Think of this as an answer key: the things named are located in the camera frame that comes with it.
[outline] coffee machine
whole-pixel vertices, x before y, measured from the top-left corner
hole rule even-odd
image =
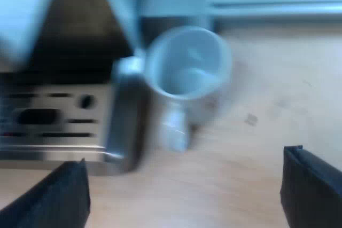
[[[207,0],[2,2],[0,162],[134,169],[149,103],[145,49],[172,27],[210,28]]]

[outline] wooden table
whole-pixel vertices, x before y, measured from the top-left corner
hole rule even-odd
[[[287,227],[283,146],[303,144],[342,169],[341,29],[225,31],[234,71],[224,112],[183,154],[149,140],[136,172],[90,176],[87,227]],[[0,207],[47,173],[0,169]]]

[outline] mug rim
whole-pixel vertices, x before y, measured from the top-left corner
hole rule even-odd
[[[191,31],[204,32],[216,40],[218,47],[219,47],[220,63],[221,63],[221,65],[219,66],[219,70],[218,70],[219,81],[214,86],[195,90],[194,92],[190,92],[190,93],[174,95],[174,94],[166,92],[159,85],[153,82],[153,80],[149,76],[149,69],[150,69],[149,64],[153,62],[153,60],[158,58],[155,52],[165,47],[165,45],[169,41],[174,39],[176,36],[183,34],[184,32],[191,32]],[[176,28],[165,31],[151,43],[150,47],[147,50],[146,69],[144,72],[144,76],[150,88],[153,89],[153,91],[155,91],[161,96],[164,96],[164,97],[167,97],[168,99],[173,99],[173,100],[195,100],[195,99],[204,97],[206,95],[210,95],[212,92],[215,92],[218,89],[220,89],[225,84],[225,82],[228,83],[228,77],[231,72],[230,70],[231,70],[231,53],[227,46],[227,43],[218,34],[208,29],[198,27],[198,26],[180,26],[180,27],[176,27]]]

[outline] black object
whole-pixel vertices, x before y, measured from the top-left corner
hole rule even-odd
[[[82,109],[88,109],[94,105],[94,102],[95,102],[94,96],[84,95],[84,96],[81,96],[79,106]]]
[[[58,109],[25,109],[19,113],[17,122],[22,125],[52,125],[59,117]]]
[[[110,79],[113,61],[133,55],[107,0],[52,0],[16,84],[87,84]]]
[[[69,161],[1,210],[0,227],[81,228],[89,213],[85,161]]]
[[[280,194],[290,228],[342,227],[342,173],[302,146],[284,148]]]

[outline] black slot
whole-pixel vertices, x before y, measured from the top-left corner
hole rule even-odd
[[[52,125],[58,122],[58,109],[25,109],[17,117],[18,124],[22,125]]]
[[[24,137],[24,136],[26,136],[26,134],[20,133],[20,132],[5,132],[5,133],[2,133],[1,136],[4,136],[4,137]]]
[[[98,123],[97,120],[94,119],[68,119],[68,123]]]
[[[49,97],[71,97],[71,93],[50,93],[48,94]]]
[[[32,98],[37,97],[38,94],[36,93],[10,93],[6,97],[8,98]]]
[[[93,137],[92,133],[41,133],[39,137]]]

